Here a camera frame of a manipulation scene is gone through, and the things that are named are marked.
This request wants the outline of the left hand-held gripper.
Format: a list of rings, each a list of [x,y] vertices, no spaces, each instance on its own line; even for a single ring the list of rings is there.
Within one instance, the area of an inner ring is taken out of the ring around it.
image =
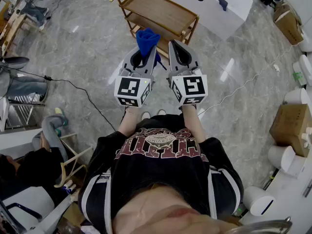
[[[126,54],[119,75],[115,79],[114,96],[119,105],[136,108],[143,106],[152,91],[156,54],[156,46],[153,46],[146,56],[144,67],[141,68],[136,68],[142,62],[138,46]]]

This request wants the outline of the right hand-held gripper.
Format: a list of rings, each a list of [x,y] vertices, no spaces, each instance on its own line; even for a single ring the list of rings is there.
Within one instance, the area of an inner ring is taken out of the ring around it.
[[[194,49],[178,40],[171,40],[169,64],[172,72],[167,80],[179,106],[202,103],[208,96],[207,76],[198,67],[199,59]]]

